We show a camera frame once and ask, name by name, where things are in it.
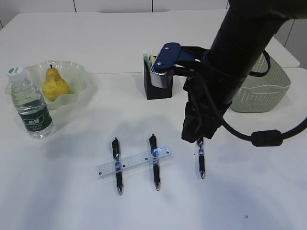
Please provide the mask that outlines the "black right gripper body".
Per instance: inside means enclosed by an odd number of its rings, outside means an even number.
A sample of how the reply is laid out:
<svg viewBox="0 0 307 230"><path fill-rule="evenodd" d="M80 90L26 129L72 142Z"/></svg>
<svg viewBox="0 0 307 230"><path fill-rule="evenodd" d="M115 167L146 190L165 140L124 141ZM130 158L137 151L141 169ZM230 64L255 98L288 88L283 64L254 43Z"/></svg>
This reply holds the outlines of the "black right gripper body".
<svg viewBox="0 0 307 230"><path fill-rule="evenodd" d="M188 92L188 102L181 138L190 143L201 137L211 139L221 126L238 137L239 133L225 122L223 116L240 87L240 78L214 68L206 58L209 50L197 46L182 49L194 60L187 66L190 74L183 87Z"/></svg>

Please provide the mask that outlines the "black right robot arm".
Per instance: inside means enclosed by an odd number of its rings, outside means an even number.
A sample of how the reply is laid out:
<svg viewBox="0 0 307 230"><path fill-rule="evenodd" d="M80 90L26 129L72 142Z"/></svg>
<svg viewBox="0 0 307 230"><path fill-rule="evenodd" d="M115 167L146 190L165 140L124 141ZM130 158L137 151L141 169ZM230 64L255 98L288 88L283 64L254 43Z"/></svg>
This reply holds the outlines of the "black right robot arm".
<svg viewBox="0 0 307 230"><path fill-rule="evenodd" d="M192 67L184 90L188 93L181 137L190 143L212 138L219 127L256 147L280 146L307 127L306 121L287 132L266 130L242 134L223 116L257 59L275 33L290 19L304 19L304 0L232 0L210 49Z"/></svg>

